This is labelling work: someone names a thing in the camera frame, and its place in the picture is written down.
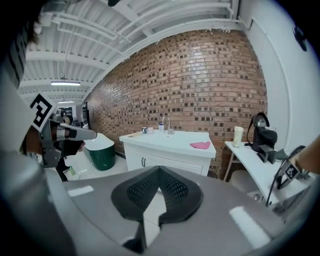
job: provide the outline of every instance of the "white cabinet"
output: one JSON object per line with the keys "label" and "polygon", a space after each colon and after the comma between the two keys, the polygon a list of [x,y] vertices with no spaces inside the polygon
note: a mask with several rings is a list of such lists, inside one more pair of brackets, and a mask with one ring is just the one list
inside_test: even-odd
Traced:
{"label": "white cabinet", "polygon": [[202,165],[180,162],[139,151],[126,150],[125,156],[129,171],[147,166],[167,166],[201,174],[203,169]]}
{"label": "white cabinet", "polygon": [[[168,134],[154,130],[153,134],[124,135],[119,140],[124,145],[129,171],[146,166],[167,166],[207,176],[211,160],[216,156],[208,132],[178,130]],[[210,142],[209,148],[191,146],[197,142]]]}

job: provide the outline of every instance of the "brick wall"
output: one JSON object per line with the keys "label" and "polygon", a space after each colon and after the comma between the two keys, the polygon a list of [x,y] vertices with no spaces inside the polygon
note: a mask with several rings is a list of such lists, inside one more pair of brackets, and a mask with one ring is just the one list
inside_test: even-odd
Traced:
{"label": "brick wall", "polygon": [[252,115],[267,110],[261,67],[236,30],[190,31],[149,45],[114,68],[86,101],[92,128],[121,153],[119,136],[158,128],[165,115],[175,130],[209,132],[216,149],[210,171],[220,178],[230,157],[224,141],[233,139],[233,127],[247,128]]}

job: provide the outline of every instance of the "white floor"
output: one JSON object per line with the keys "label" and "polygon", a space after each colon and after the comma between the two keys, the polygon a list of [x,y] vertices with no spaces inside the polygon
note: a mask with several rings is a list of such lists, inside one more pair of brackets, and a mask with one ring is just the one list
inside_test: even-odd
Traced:
{"label": "white floor", "polygon": [[[76,178],[79,180],[101,178],[105,176],[128,172],[127,162],[125,159],[115,156],[115,165],[109,170],[99,171],[91,165],[83,152],[78,152],[76,155],[68,156],[65,160],[66,166],[72,166],[78,174]],[[72,174],[67,171],[65,173],[68,180],[73,180]],[[166,212],[166,204],[161,192],[157,192],[151,201],[148,208],[143,213],[144,217],[144,232],[146,244],[149,246],[160,232],[158,218]]]}

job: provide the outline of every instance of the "green trash bin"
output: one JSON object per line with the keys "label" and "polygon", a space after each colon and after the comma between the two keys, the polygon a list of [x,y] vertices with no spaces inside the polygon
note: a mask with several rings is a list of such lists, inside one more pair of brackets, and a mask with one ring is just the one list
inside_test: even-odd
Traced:
{"label": "green trash bin", "polygon": [[90,163],[99,171],[112,168],[116,162],[115,143],[98,133],[95,139],[85,140],[83,152]]}

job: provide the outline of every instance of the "white ceiling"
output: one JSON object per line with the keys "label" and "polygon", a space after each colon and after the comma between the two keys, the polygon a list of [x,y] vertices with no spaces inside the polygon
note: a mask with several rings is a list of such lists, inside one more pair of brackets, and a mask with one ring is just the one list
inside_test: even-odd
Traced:
{"label": "white ceiling", "polygon": [[[26,53],[19,94],[27,104],[41,92],[53,102],[82,103],[121,61],[183,31],[232,29],[239,0],[82,0],[62,12],[44,12],[38,44]],[[51,81],[81,86],[51,86]]]}

